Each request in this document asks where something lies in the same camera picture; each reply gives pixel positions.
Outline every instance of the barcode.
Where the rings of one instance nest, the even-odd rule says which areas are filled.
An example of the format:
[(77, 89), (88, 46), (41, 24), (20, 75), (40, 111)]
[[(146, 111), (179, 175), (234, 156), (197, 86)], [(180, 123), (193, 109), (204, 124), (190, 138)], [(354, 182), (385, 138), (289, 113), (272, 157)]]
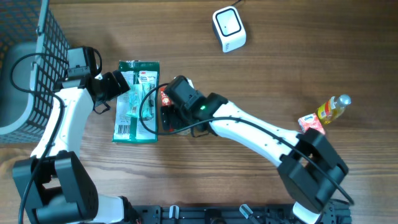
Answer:
[(130, 134), (130, 125), (119, 125), (118, 134)]

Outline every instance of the green package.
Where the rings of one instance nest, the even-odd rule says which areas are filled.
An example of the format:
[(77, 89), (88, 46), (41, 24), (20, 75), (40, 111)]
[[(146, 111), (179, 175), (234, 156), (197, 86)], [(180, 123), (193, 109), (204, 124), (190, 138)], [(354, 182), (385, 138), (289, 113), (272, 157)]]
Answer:
[[(120, 61), (119, 70), (133, 89), (136, 97), (143, 98), (149, 90), (159, 84), (160, 64), (159, 62), (141, 62), (141, 61)], [(116, 104), (116, 120), (112, 142), (125, 143), (150, 143), (157, 142), (157, 135), (148, 132), (138, 119), (139, 106), (131, 111), (130, 97), (131, 90), (121, 96), (118, 96)], [(156, 105), (157, 91), (151, 94), (146, 100), (146, 106), (142, 109), (143, 120), (148, 128), (157, 131)], [(137, 106), (139, 99), (132, 98), (132, 103)]]

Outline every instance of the plastic packaging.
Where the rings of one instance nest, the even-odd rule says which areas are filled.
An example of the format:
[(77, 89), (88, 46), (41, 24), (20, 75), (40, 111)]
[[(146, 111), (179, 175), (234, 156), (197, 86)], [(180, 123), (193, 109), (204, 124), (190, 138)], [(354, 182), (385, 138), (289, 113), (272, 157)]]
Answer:
[(343, 94), (339, 98), (332, 96), (330, 100), (317, 109), (317, 116), (322, 124), (329, 124), (338, 118), (351, 104), (351, 98)]
[[(150, 90), (150, 84), (131, 84), (129, 82), (129, 86), (129, 110), (127, 111), (126, 115), (132, 118), (139, 118), (139, 107), (144, 99), (144, 96)], [(153, 117), (152, 110), (150, 108), (150, 100), (146, 100), (142, 106), (142, 117), (145, 120), (151, 119)]]
[[(134, 88), (137, 86), (143, 87), (142, 91), (137, 91), (137, 93), (141, 92), (141, 97), (145, 96), (147, 91), (159, 84), (159, 62), (120, 61), (119, 70), (131, 86), (134, 86)], [(157, 97), (155, 96), (157, 96), (157, 92), (151, 94), (147, 100), (147, 111), (145, 114), (150, 114), (150, 116), (144, 118), (144, 122), (148, 128), (157, 131)], [(112, 142), (137, 144), (157, 142), (157, 135), (148, 132), (138, 120), (137, 115), (136, 117), (127, 116), (127, 112), (130, 110), (130, 108), (129, 92), (118, 96)], [(136, 111), (133, 111), (134, 114), (138, 114), (138, 110), (139, 106), (136, 108)]]

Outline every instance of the wood grain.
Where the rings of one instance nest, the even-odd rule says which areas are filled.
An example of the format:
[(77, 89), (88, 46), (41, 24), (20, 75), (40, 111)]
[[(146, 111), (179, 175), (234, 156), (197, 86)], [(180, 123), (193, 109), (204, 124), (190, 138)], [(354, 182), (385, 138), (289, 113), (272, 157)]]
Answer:
[[(73, 45), (101, 52), (104, 71), (119, 60), (160, 60), (161, 83), (185, 75), (204, 94), (219, 93), (286, 129), (299, 129), (297, 119), (328, 97), (349, 94), (353, 104), (325, 128), (350, 168), (343, 187), (356, 201), (354, 223), (396, 222), (398, 4), (245, 1), (238, 10), (248, 40), (224, 54), (211, 15), (227, 4), (54, 0), (50, 8)], [(238, 143), (169, 136), (157, 144), (115, 144), (114, 119), (115, 110), (91, 114), (80, 149), (102, 194), (124, 195), (134, 205), (292, 202), (271, 163)], [(15, 223), (20, 198), (12, 165), (35, 144), (0, 147), (0, 223)]]

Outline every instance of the red snack package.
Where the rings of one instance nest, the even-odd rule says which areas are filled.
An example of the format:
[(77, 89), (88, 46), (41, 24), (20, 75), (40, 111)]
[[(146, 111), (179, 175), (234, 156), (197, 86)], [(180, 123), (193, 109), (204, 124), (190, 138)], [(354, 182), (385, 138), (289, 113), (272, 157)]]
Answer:
[(170, 98), (164, 93), (164, 90), (166, 87), (160, 88), (160, 94), (162, 95), (162, 106), (170, 106), (172, 104), (172, 101)]
[(322, 124), (315, 113), (298, 119), (298, 124), (301, 126), (303, 132), (306, 132), (309, 128), (313, 128), (322, 134), (325, 134), (325, 130), (323, 129)]

